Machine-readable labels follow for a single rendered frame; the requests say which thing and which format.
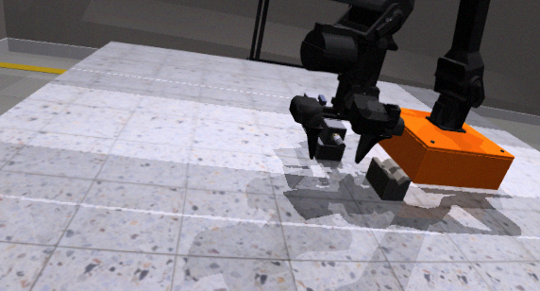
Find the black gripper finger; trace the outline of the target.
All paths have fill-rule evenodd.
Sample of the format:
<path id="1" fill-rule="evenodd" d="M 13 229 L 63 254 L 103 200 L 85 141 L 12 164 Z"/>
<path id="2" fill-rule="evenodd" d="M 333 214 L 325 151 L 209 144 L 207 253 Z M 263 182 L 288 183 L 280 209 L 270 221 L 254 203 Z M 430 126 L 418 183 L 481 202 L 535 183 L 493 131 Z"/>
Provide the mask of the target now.
<path id="1" fill-rule="evenodd" d="M 386 133 L 381 133 L 380 137 L 374 135 L 361 135 L 355 154 L 355 163 L 359 164 L 367 153 L 381 140 L 391 139 L 393 136 Z"/>
<path id="2" fill-rule="evenodd" d="M 313 125 L 302 124 L 302 126 L 306 129 L 306 132 L 307 132 L 309 154 L 310 154 L 311 160 L 313 160 L 316 147 L 317 147 L 319 133 L 323 130 L 323 128 L 321 127 L 321 125 L 313 126 Z"/>

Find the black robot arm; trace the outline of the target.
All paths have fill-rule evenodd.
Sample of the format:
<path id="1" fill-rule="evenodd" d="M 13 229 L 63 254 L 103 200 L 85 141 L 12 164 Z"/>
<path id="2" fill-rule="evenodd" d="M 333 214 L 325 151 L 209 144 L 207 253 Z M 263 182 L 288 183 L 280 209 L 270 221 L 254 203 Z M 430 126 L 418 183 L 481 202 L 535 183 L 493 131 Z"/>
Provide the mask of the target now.
<path id="1" fill-rule="evenodd" d="M 321 73 L 347 73 L 376 80 L 387 50 L 398 50 L 394 33 L 411 15 L 415 0 L 354 0 L 334 25 L 315 22 L 301 44 L 302 65 Z M 462 128 L 471 107 L 485 98 L 481 37 L 491 0 L 461 0 L 451 48 L 437 61 L 434 91 L 439 94 L 430 116 L 441 130 L 466 133 Z M 355 88 L 355 89 L 354 89 Z M 380 137 L 400 118 L 399 105 L 379 103 L 380 90 L 360 94 L 352 86 L 339 113 L 354 133 Z"/>

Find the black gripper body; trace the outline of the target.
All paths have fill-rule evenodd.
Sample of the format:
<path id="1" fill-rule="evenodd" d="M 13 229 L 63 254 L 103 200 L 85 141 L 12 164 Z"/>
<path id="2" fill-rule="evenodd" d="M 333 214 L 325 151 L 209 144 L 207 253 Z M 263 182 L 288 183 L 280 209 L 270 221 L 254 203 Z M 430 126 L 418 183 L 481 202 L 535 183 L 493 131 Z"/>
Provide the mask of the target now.
<path id="1" fill-rule="evenodd" d="M 299 124 L 319 126 L 322 122 L 322 118 L 346 120 L 347 116 L 339 113 L 342 99 L 346 95 L 347 91 L 352 86 L 360 86 L 360 94 L 371 94 L 372 89 L 379 89 L 376 87 L 377 79 L 365 79 L 360 77 L 354 77 L 347 73 L 338 74 L 337 77 L 338 86 L 336 96 L 332 97 L 332 107 L 322 106 L 315 97 L 296 95 L 290 104 L 289 111 L 294 117 L 295 121 Z M 403 118 L 400 116 L 397 125 L 393 128 L 385 128 L 383 133 L 388 135 L 401 136 L 404 130 L 405 124 Z"/>

